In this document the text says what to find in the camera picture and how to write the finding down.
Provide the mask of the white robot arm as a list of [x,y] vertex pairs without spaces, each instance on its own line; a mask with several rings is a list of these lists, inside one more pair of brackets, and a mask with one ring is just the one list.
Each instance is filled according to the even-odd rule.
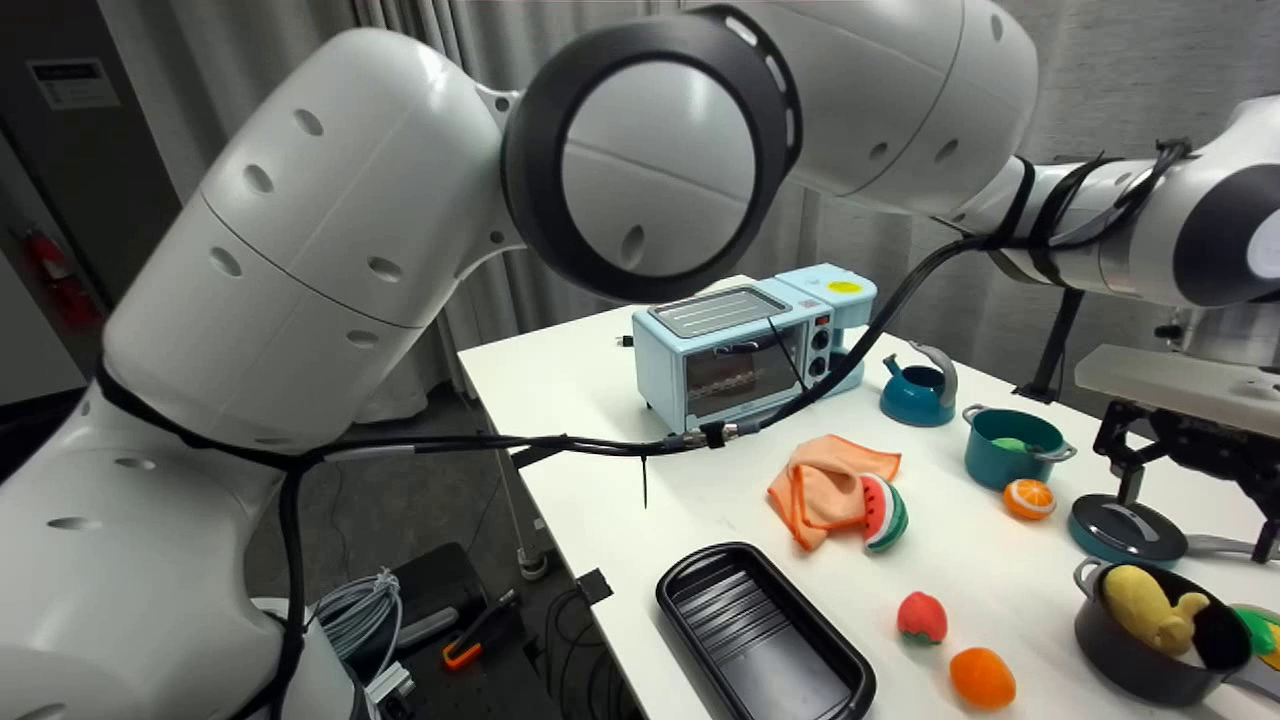
[[937,220],[1047,285],[1266,304],[1238,176],[1273,99],[1183,156],[1028,164],[1036,47],[995,0],[703,0],[565,45],[522,90],[350,26],[226,142],[103,322],[70,420],[0,488],[0,720],[378,720],[245,547],[485,259],[667,299],[777,186]]

